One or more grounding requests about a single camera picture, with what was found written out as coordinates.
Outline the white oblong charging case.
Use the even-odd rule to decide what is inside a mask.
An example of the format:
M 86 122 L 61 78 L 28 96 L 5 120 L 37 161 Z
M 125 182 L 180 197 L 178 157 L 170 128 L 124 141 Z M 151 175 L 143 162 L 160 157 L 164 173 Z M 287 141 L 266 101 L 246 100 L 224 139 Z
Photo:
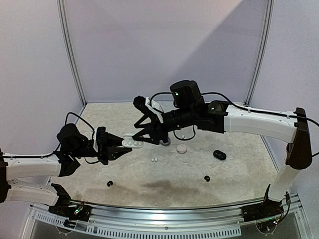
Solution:
M 122 146 L 131 149 L 143 148 L 144 143 L 142 141 L 133 140 L 133 133 L 126 133 L 123 135 Z

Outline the blue earbud charging case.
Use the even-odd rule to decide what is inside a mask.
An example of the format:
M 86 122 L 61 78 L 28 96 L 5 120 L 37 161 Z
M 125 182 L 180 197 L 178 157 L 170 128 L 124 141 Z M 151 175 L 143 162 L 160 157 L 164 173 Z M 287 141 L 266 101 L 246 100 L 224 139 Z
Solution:
M 169 142 L 160 141 L 160 144 L 163 146 L 170 146 L 170 141 Z

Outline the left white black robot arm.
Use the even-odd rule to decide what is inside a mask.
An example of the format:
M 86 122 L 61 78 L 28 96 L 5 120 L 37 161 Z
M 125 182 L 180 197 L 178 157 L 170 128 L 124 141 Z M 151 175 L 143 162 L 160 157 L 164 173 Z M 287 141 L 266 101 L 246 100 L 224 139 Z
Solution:
M 81 158 L 97 158 L 108 165 L 132 151 L 122 144 L 123 138 L 110 134 L 99 127 L 92 139 L 81 134 L 77 126 L 68 123 L 57 134 L 58 150 L 46 155 L 0 154 L 0 201 L 25 201 L 54 206 L 63 216 L 74 212 L 69 194 L 61 185 L 41 185 L 19 182 L 19 178 L 33 176 L 66 177 L 79 167 Z

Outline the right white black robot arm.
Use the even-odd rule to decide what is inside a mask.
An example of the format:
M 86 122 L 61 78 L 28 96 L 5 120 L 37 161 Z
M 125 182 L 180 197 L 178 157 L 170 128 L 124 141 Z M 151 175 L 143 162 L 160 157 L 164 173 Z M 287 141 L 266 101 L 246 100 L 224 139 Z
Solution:
M 140 129 L 133 136 L 134 140 L 159 145 L 168 142 L 169 132 L 196 126 L 203 131 L 248 133 L 287 143 L 285 164 L 268 187 L 265 201 L 258 205 L 258 213 L 262 217 L 268 217 L 277 209 L 277 202 L 282 201 L 298 173 L 313 161 L 308 126 L 310 119 L 302 108 L 293 112 L 259 110 L 239 106 L 228 98 L 207 103 L 194 80 L 172 84 L 169 94 L 173 96 L 175 110 L 166 113 L 153 98 L 134 98 L 134 107 L 143 113 L 134 125 Z

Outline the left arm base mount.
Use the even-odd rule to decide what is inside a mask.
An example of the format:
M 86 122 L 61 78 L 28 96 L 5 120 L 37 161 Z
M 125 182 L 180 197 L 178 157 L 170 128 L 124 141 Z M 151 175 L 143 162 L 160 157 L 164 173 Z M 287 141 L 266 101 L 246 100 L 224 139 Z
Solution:
M 72 203 L 70 201 L 58 201 L 54 206 L 49 206 L 48 211 L 52 214 L 66 217 L 70 221 L 88 222 L 92 207 L 84 203 Z

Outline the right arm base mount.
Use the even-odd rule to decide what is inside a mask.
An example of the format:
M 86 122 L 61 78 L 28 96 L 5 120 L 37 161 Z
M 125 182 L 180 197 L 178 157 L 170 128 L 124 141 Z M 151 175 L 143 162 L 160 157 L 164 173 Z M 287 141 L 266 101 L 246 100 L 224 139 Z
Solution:
M 241 210 L 244 222 L 267 219 L 284 212 L 282 201 L 277 202 L 268 198 L 261 203 L 243 206 Z

